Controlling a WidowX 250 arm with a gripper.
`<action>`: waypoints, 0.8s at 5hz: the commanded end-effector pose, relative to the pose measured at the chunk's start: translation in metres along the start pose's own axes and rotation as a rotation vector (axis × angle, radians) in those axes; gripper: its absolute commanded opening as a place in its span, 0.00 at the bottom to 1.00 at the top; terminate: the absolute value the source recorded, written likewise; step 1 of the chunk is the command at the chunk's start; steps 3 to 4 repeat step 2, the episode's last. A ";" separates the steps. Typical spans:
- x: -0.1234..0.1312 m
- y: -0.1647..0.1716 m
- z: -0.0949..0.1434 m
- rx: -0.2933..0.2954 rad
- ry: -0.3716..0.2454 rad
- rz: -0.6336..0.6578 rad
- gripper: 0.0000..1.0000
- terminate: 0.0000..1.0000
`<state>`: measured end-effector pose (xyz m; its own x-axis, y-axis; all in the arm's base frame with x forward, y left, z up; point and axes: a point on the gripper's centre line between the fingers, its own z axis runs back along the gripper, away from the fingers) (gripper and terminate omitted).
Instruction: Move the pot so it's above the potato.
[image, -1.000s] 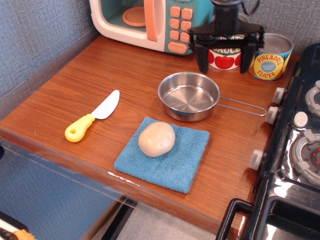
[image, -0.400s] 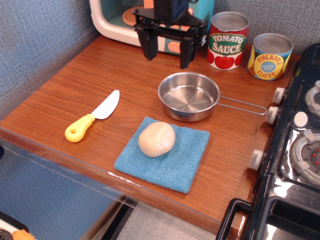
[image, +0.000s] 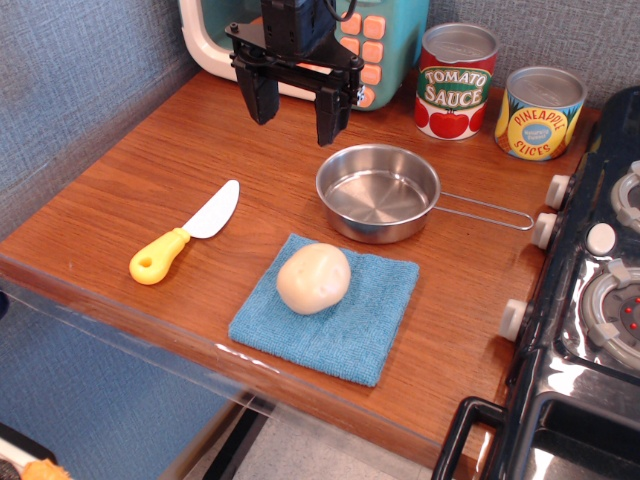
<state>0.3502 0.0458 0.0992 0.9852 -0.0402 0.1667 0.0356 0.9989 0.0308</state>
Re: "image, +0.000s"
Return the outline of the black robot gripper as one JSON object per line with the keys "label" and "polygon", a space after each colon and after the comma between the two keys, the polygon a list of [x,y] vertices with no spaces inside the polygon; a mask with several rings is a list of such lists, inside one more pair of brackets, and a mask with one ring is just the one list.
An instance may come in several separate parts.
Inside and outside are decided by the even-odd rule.
{"label": "black robot gripper", "polygon": [[280,83],[315,98],[318,145],[331,145],[349,122],[351,104],[365,97],[364,61],[335,37],[357,3],[340,9],[335,1],[262,1],[261,21],[230,23],[231,65],[251,118],[264,125],[280,106]]}

